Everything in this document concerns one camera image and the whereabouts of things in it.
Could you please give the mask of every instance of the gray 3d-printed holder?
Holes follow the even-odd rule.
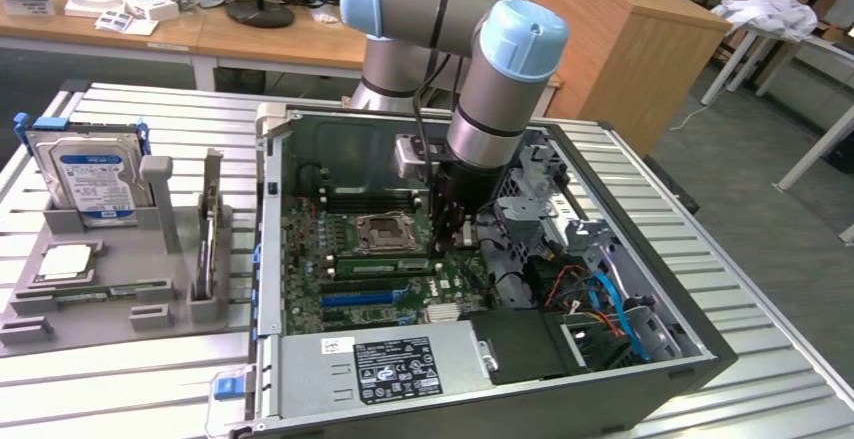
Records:
[[[155,161],[153,166],[153,174],[145,171],[152,189],[157,183],[165,185],[171,161]],[[223,206],[213,297],[193,301],[189,292],[201,243],[199,209],[172,208],[171,201],[165,202],[168,207],[161,201],[159,207],[136,209],[136,227],[87,229],[77,211],[44,211],[45,225],[0,315],[0,357],[225,328],[232,210]],[[96,246],[88,266],[93,280],[81,285],[32,287],[44,252],[67,244]]]

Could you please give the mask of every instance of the white box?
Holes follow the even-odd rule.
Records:
[[[165,21],[180,15],[177,3],[171,0],[125,0],[127,11],[139,19]]]

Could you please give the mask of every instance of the robotic arm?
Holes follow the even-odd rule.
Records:
[[[441,254],[465,216],[494,195],[558,68],[568,27],[526,0],[341,0],[341,17],[373,40],[400,40],[471,58],[447,137],[437,142],[412,138],[411,147],[397,144],[399,151],[415,151],[421,158],[431,155],[421,140],[435,151],[437,165],[425,164],[423,176],[431,196],[431,251]]]

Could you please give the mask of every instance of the white cloth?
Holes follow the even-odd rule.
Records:
[[[815,12],[798,0],[724,0],[711,12],[732,23],[730,34],[750,25],[794,42],[802,41],[818,25]]]

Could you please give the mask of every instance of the gray floor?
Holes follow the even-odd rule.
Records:
[[[65,78],[192,87],[189,68],[117,59],[0,49],[0,117],[38,114]],[[704,71],[679,116],[714,78]],[[337,99],[355,81],[287,76],[271,94]],[[700,204],[698,218],[842,377],[854,383],[854,248],[836,234],[854,224],[854,177],[818,164],[790,194],[778,180],[815,141],[786,113],[748,92],[726,94],[688,126],[668,131],[652,156]],[[10,123],[0,128],[0,163],[12,154]]]

